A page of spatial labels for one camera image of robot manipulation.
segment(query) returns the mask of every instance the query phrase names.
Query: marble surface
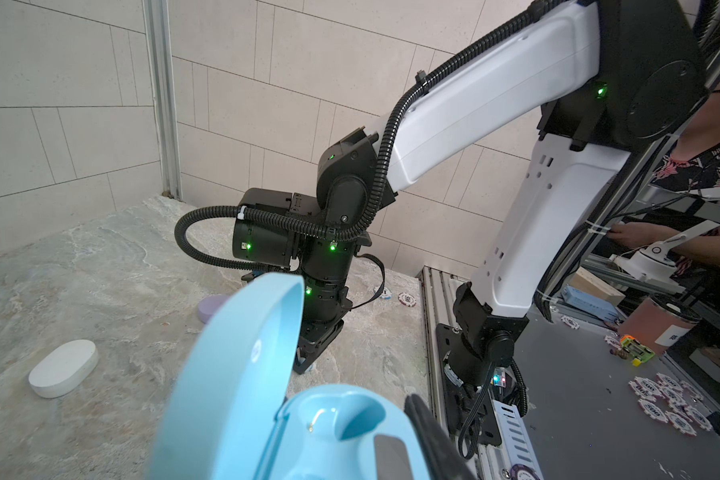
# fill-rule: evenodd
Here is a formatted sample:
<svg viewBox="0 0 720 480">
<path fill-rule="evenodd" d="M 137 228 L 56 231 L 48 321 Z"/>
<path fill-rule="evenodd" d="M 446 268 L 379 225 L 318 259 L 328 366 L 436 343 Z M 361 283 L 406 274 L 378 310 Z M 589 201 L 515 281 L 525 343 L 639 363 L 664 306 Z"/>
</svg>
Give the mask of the marble surface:
<svg viewBox="0 0 720 480">
<path fill-rule="evenodd" d="M 202 323 L 196 306 L 242 288 L 241 272 L 192 260 L 173 225 L 192 207 L 163 197 L 0 256 L 0 478 L 142 478 L 155 430 Z M 190 229 L 230 256 L 231 220 Z M 369 298 L 376 266 L 356 260 L 350 297 Z M 402 406 L 428 400 L 418 281 L 387 271 L 391 300 L 346 315 L 344 330 L 288 395 L 322 383 L 363 386 Z M 397 301 L 414 294 L 414 308 Z M 99 364 L 77 389 L 40 398 L 29 371 L 58 345 L 93 340 Z"/>
</svg>

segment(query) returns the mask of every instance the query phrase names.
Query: person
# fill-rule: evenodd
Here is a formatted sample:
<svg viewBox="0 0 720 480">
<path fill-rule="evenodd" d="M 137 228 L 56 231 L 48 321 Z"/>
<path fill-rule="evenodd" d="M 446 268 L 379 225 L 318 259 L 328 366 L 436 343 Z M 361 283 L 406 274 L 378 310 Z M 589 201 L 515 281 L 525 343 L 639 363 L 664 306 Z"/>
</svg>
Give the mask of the person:
<svg viewBox="0 0 720 480">
<path fill-rule="evenodd" d="M 653 172 L 651 183 L 675 192 L 720 187 L 720 83 L 693 116 L 671 152 Z M 642 220 L 611 227 L 606 237 L 621 246 L 619 254 L 662 241 L 702 220 L 658 210 Z M 603 241 L 595 253 L 609 256 L 614 246 Z M 691 272 L 694 263 L 720 267 L 720 226 L 672 249 L 678 265 L 676 280 Z"/>
</svg>

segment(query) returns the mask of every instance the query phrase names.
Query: light blue container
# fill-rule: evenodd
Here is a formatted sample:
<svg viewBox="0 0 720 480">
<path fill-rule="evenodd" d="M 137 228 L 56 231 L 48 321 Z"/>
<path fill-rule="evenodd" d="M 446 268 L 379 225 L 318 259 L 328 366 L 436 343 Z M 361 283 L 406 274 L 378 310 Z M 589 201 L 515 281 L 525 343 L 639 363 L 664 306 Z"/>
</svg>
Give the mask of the light blue container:
<svg viewBox="0 0 720 480">
<path fill-rule="evenodd" d="M 283 404 L 303 303 L 300 276 L 265 274 L 219 309 L 176 380 L 148 478 L 377 480 L 374 442 L 391 436 L 413 479 L 430 479 L 410 420 L 385 398 L 324 385 Z"/>
</svg>

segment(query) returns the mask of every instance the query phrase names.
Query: cardboard box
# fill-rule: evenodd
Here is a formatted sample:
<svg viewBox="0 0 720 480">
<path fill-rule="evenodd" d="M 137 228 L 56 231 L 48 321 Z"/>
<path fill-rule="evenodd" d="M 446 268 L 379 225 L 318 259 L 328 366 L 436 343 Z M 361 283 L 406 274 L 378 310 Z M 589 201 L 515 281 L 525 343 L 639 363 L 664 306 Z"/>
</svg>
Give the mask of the cardboard box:
<svg viewBox="0 0 720 480">
<path fill-rule="evenodd" d="M 568 285 L 571 285 L 576 290 L 596 296 L 613 306 L 618 305 L 619 302 L 624 300 L 623 293 L 619 292 L 605 281 L 597 278 L 595 274 L 592 274 L 582 266 L 580 266 L 576 271 L 576 274 L 571 277 Z"/>
</svg>

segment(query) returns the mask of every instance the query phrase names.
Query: purple object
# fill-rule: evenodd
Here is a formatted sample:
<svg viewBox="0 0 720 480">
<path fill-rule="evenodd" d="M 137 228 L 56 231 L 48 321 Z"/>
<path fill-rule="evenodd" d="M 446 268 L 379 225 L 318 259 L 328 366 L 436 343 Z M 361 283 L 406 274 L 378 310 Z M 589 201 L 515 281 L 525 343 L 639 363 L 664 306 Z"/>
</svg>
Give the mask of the purple object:
<svg viewBox="0 0 720 480">
<path fill-rule="evenodd" d="M 197 315 L 200 317 L 200 321 L 208 323 L 211 317 L 230 298 L 229 295 L 211 295 L 202 299 L 197 304 Z"/>
</svg>

